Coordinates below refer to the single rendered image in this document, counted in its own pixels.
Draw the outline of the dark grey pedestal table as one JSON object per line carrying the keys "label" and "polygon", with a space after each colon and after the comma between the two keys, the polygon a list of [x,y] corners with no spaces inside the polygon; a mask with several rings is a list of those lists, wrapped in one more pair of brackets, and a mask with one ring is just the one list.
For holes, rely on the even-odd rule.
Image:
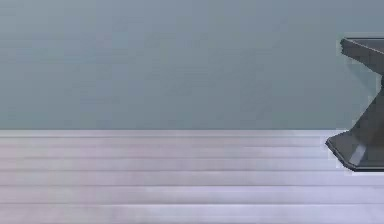
{"label": "dark grey pedestal table", "polygon": [[325,145],[354,172],[384,172],[384,38],[344,37],[341,53],[381,76],[380,91],[354,124]]}

